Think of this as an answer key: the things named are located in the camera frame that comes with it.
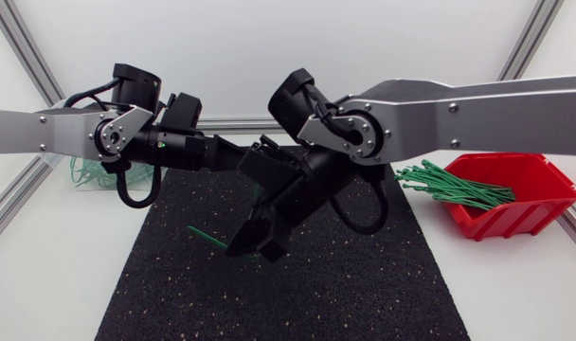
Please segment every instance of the white wall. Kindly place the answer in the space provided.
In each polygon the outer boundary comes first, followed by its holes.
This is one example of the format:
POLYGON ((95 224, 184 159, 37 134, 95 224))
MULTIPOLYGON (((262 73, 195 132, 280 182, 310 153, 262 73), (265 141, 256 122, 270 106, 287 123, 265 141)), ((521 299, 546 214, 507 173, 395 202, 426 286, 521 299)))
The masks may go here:
MULTIPOLYGON (((576 75, 576 0, 564 2, 524 78, 567 75, 576 75)), ((576 156, 548 158, 576 184, 576 156)))
MULTIPOLYGON (((35 111, 44 108, 44 101, 0 30, 0 109, 35 111)), ((0 155, 0 193, 34 156, 0 155)))
POLYGON ((131 63, 204 103, 203 117, 270 117, 302 66, 329 99, 388 79, 494 81, 536 0, 15 0, 64 92, 131 63))

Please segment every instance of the silver arm link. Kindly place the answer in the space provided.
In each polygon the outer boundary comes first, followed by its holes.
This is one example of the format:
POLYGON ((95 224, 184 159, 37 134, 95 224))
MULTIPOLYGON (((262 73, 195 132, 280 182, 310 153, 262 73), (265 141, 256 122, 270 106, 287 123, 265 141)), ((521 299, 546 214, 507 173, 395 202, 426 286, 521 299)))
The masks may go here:
POLYGON ((576 77, 450 87, 430 81, 386 81, 341 103, 338 119, 369 119, 380 129, 359 146, 316 118, 299 138, 375 165, 436 150, 462 149, 576 155, 576 77), (367 143, 381 144, 376 153, 367 143))

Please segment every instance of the white backdrop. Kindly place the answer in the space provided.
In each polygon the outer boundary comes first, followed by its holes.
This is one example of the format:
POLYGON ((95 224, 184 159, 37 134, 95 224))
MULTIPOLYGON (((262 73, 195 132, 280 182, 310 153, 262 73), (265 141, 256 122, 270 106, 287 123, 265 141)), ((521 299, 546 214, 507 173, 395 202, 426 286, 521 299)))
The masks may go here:
POLYGON ((329 99, 389 79, 494 81, 536 0, 15 0, 67 95, 131 63, 203 117, 270 117, 306 67, 329 99))

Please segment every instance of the black cable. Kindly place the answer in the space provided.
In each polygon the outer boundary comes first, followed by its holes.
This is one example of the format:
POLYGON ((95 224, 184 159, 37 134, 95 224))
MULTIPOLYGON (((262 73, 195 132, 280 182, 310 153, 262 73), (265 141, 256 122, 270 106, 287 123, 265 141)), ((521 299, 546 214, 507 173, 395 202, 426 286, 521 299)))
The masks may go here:
POLYGON ((352 221, 348 216, 343 207, 338 203, 336 197, 332 197, 330 199, 330 204, 333 206, 334 211, 338 215, 338 217, 345 223, 345 225, 350 228, 351 230, 364 235, 369 235, 372 233, 376 233, 383 226, 385 226, 385 221, 387 220, 387 216, 389 214, 389 201, 387 199, 387 194, 385 192, 385 186, 383 186, 383 182, 375 182, 370 184, 374 189, 374 193, 376 194, 376 198, 378 199, 378 203, 381 207, 381 213, 376 221, 370 225, 360 225, 352 221))
POLYGON ((126 186, 126 171, 119 171, 117 173, 117 194, 124 204, 132 208, 144 208, 147 207, 157 199, 160 190, 162 189, 162 169, 159 166, 154 166, 153 168, 153 182, 152 189, 149 192, 147 198, 136 201, 130 197, 128 194, 128 187, 126 186))
POLYGON ((99 105, 100 109, 102 109, 102 111, 107 111, 107 106, 97 96, 92 95, 92 96, 89 96, 89 98, 91 98, 93 101, 95 101, 99 105))
POLYGON ((107 91, 118 84, 119 84, 119 78, 114 78, 112 81, 106 83, 105 85, 99 86, 98 88, 94 88, 92 90, 88 90, 88 91, 84 91, 82 93, 75 94, 65 101, 64 107, 65 108, 72 107, 75 103, 79 102, 80 100, 85 99, 85 98, 89 98, 89 97, 96 95, 96 94, 99 94, 103 91, 107 91))

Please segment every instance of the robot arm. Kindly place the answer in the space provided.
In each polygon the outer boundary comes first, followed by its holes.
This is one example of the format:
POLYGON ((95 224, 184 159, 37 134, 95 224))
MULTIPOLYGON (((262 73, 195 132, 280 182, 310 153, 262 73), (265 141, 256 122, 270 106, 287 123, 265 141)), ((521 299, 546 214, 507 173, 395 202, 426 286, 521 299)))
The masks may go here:
POLYGON ((260 251, 277 260, 292 228, 329 200, 351 229, 376 232, 387 218, 382 182, 389 162, 442 149, 576 154, 576 77, 465 87, 385 81, 329 102, 300 69, 271 98, 269 112, 309 151, 290 159, 262 140, 245 155, 239 169, 266 192, 227 248, 229 256, 260 251), (273 183, 265 184, 255 160, 284 171, 274 171, 273 183), (333 198, 356 175, 379 199, 381 214, 369 226, 350 221, 333 198))
POLYGON ((234 170, 242 149, 195 129, 202 105, 186 94, 158 101, 161 80, 146 71, 116 64, 114 79, 38 113, 0 111, 0 153, 59 153, 98 160, 117 174, 117 192, 131 207, 150 205, 161 187, 161 167, 197 171, 234 170), (113 89, 111 102, 96 94, 113 89), (93 105, 73 108, 92 98, 93 105), (158 114, 166 109, 163 116, 158 114), (152 192, 143 201, 128 195, 125 171, 132 162, 154 165, 152 192))

